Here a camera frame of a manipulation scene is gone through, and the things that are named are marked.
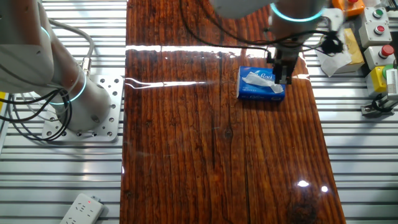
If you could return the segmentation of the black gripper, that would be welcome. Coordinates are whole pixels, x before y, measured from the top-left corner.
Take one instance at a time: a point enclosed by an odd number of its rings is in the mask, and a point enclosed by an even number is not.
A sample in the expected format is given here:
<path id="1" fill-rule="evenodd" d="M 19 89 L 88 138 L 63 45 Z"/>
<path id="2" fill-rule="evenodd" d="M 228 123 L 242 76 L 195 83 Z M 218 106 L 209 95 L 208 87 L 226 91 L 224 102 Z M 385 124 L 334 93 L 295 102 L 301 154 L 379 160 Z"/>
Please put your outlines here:
<path id="1" fill-rule="evenodd" d="M 292 73 L 297 64 L 299 50 L 298 47 L 277 46 L 275 48 L 273 65 L 275 83 L 280 83 L 281 80 L 281 84 L 292 84 Z"/>

